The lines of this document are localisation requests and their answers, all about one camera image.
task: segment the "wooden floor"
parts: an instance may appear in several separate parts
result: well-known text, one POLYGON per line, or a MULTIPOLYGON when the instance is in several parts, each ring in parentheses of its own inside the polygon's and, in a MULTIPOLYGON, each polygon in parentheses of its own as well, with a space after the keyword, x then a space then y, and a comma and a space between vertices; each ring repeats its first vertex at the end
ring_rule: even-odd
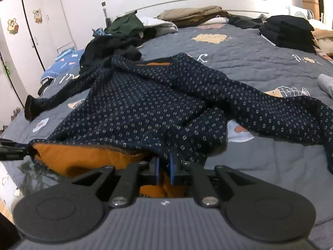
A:
POLYGON ((11 213, 1 200, 0 200, 0 213, 2 213, 2 215, 4 215, 7 219, 9 219, 13 223, 13 216, 11 215, 11 213))

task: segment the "gray ribbed surface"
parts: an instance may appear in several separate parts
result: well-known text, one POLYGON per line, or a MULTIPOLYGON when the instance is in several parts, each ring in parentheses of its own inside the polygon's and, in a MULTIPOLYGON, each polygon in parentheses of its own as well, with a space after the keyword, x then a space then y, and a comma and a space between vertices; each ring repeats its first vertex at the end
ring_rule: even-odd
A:
POLYGON ((113 210, 90 235, 62 245, 24 241, 17 250, 314 250, 305 240, 285 245, 254 242, 231 229, 215 209, 204 209, 191 198, 138 198, 135 205, 113 210))

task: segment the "gray sock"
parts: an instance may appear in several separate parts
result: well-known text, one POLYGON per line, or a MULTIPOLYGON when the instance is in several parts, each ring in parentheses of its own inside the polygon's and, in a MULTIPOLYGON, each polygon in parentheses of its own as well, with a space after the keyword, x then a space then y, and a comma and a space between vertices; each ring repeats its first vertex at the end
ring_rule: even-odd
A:
POLYGON ((322 91, 325 91, 328 95, 333 98, 333 78, 325 74, 318 76, 318 84, 322 91))

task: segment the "wardrobe door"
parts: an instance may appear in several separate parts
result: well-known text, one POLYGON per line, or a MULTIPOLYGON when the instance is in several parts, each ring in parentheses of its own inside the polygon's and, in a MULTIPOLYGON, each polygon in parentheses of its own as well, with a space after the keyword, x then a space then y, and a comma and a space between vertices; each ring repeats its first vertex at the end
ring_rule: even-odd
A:
POLYGON ((0 20, 17 74, 27 93, 37 97, 44 71, 30 37, 22 0, 0 1, 0 20))
POLYGON ((54 43, 61 52, 62 48, 74 46, 72 36, 69 32, 64 10, 60 0, 42 0, 45 10, 45 17, 49 22, 49 28, 53 37, 54 43))
POLYGON ((17 107, 22 109, 22 105, 11 86, 4 66, 0 62, 0 130, 2 130, 3 125, 10 124, 10 117, 13 115, 13 110, 17 107))
POLYGON ((42 0, 23 0, 32 39, 44 69, 54 64, 58 53, 49 29, 42 0))

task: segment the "black circular pad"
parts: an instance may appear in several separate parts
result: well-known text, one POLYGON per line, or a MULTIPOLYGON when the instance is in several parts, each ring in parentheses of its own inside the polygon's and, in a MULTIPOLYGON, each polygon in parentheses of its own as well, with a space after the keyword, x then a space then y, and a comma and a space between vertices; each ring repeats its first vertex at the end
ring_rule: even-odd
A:
POLYGON ((33 241, 68 242, 90 233, 104 217, 89 187, 59 184, 25 197, 14 209, 18 231, 33 241))
POLYGON ((239 187, 225 212, 240 233, 269 243, 306 238, 316 219, 306 198, 269 184, 239 187))

